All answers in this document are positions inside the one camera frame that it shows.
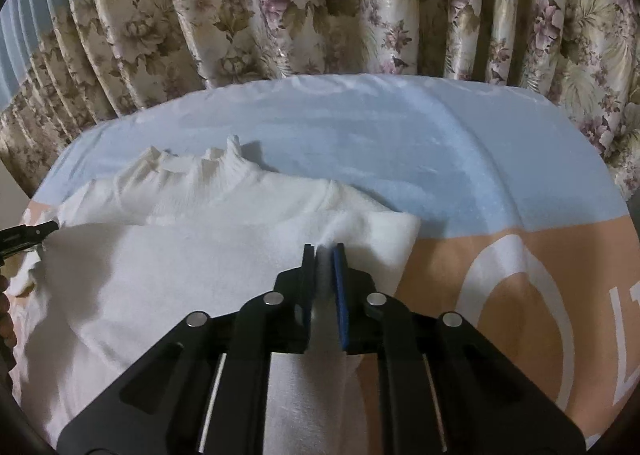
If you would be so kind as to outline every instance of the metal screw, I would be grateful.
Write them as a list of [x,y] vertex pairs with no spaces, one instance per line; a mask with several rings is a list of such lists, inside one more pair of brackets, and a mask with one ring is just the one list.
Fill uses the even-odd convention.
[[265,294],[263,300],[267,305],[280,305],[284,301],[284,296],[279,292],[272,291]]
[[196,310],[187,316],[187,324],[190,327],[202,327],[208,319],[209,316],[204,312]]
[[447,327],[460,327],[462,325],[462,316],[457,312],[447,312],[442,317],[442,322]]
[[386,303],[386,296],[382,292],[372,292],[367,296],[367,303],[374,307],[380,307]]

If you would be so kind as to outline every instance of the black tool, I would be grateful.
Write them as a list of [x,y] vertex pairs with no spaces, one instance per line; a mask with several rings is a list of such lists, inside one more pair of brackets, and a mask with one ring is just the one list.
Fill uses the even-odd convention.
[[[342,244],[333,260],[342,348],[378,356],[385,455],[586,452],[577,426],[461,315],[412,313],[349,268]],[[0,435],[2,452],[261,454],[271,353],[308,345],[315,263],[307,244],[299,268],[238,312],[190,313],[65,427],[57,452],[0,391],[0,433],[9,410],[20,432]]]
[[[53,231],[58,229],[58,223],[53,220],[38,226],[15,226],[15,228],[0,231],[0,266],[4,260],[20,251],[26,251],[40,244]],[[12,386],[9,371],[15,366],[12,350],[0,340],[0,381],[9,388]]]

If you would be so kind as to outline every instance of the curtain fold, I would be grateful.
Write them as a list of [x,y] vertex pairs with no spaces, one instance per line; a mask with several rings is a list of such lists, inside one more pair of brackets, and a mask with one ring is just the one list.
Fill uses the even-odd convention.
[[200,88],[358,72],[530,88],[625,198],[640,184],[636,0],[9,0],[0,15],[0,156],[28,194],[110,118]]

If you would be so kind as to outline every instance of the folded fabric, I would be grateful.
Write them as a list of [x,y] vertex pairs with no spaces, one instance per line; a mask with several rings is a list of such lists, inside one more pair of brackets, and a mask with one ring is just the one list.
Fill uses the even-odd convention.
[[[337,181],[263,171],[242,158],[237,136],[226,145],[226,151],[210,148],[203,157],[148,148],[113,178],[92,180],[59,207],[43,212],[39,222],[227,226],[279,222],[322,210],[387,211]],[[9,294],[30,286],[29,273],[38,260],[37,253],[26,257]]]
[[[350,265],[394,293],[414,245],[417,217],[311,212],[274,224],[63,228],[44,242],[37,284],[17,316],[23,410],[55,442],[92,398],[193,310],[239,310],[300,265],[305,243],[347,245]],[[274,355],[264,452],[366,453],[354,371],[340,351],[330,268],[321,255],[310,349]],[[358,439],[356,451],[350,442]]]

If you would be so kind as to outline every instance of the bed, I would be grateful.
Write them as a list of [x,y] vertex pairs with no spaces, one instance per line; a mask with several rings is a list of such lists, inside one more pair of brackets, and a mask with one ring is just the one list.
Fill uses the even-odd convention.
[[[56,206],[148,146],[198,155],[229,134],[262,168],[334,178],[420,216],[398,297],[427,315],[461,311],[588,444],[605,432],[637,380],[640,343],[624,330],[640,325],[640,246],[597,152],[553,104],[519,88],[366,74],[194,92],[84,132],[33,200]],[[510,271],[482,263],[513,255]],[[483,269],[493,281],[473,275]],[[500,299],[518,273],[533,308]]]

